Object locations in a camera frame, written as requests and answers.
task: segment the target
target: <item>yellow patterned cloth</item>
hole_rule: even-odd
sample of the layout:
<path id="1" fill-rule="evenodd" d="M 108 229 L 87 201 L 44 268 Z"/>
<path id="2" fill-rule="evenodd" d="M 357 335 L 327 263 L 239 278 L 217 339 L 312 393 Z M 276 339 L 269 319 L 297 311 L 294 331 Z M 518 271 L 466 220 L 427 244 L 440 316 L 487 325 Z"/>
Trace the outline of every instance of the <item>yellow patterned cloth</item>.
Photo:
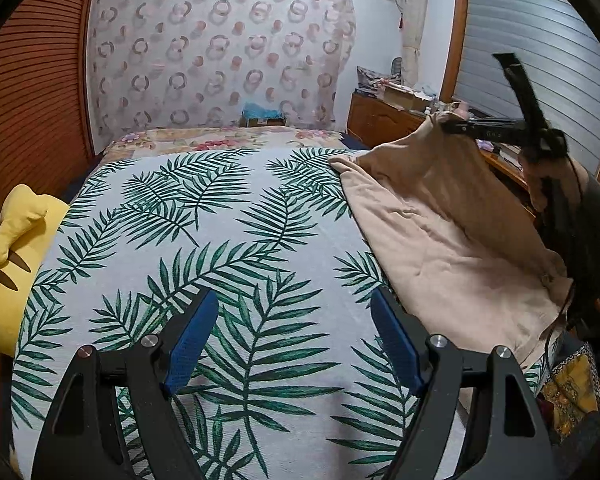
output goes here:
<path id="1" fill-rule="evenodd" d="M 557 365 L 554 376 L 560 388 L 549 378 L 542 394 L 554 405 L 554 430 L 564 439 L 584 418 L 570 399 L 584 412 L 600 412 L 600 380 L 589 345 Z"/>

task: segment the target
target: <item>cardboard box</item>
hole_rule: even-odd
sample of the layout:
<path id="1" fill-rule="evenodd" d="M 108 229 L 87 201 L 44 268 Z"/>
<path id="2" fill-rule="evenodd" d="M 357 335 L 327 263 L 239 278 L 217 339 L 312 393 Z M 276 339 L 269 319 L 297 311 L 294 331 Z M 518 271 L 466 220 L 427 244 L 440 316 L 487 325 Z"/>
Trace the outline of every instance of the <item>cardboard box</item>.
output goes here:
<path id="1" fill-rule="evenodd" d="M 285 119 L 246 119 L 244 116 L 240 117 L 238 126 L 241 128 L 255 128 L 256 126 L 285 126 Z"/>
<path id="2" fill-rule="evenodd" d="M 417 112 L 423 112 L 433 101 L 432 98 L 425 96 L 424 94 L 403 91 L 389 85 L 384 86 L 384 93 L 382 94 L 381 99 L 394 108 L 415 110 Z"/>

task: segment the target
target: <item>blue plastic bag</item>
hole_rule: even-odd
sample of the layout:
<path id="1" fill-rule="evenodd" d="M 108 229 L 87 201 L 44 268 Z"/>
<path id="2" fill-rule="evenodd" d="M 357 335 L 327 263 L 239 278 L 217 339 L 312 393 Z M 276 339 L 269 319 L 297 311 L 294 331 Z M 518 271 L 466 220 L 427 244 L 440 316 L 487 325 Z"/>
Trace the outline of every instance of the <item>blue plastic bag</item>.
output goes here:
<path id="1" fill-rule="evenodd" d="M 278 110 L 267 110 L 256 103 L 247 103 L 242 109 L 245 119 L 284 119 L 284 115 Z"/>

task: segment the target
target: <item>beige blanket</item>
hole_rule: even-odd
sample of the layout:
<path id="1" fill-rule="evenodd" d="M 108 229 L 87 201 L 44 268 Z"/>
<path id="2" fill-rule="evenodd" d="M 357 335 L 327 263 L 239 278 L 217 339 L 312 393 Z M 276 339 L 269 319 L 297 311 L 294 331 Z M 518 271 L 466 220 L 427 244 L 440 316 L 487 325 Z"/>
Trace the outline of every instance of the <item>beige blanket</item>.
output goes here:
<path id="1" fill-rule="evenodd" d="M 437 126 L 454 117 L 330 163 L 406 310 L 459 348 L 506 345 L 532 364 L 571 280 L 475 142 Z"/>

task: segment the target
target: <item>curtain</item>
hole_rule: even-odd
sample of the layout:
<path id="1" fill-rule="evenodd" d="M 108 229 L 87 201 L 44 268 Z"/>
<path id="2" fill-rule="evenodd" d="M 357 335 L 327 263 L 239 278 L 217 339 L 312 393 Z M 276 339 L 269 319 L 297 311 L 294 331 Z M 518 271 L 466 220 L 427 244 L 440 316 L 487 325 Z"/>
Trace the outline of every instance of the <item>curtain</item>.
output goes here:
<path id="1" fill-rule="evenodd" d="M 94 0 L 90 29 L 102 144 L 231 126 L 247 102 L 291 126 L 328 128 L 356 23 L 352 0 Z"/>
<path id="2" fill-rule="evenodd" d="M 402 0 L 402 83 L 418 82 L 420 41 L 427 13 L 427 0 Z"/>

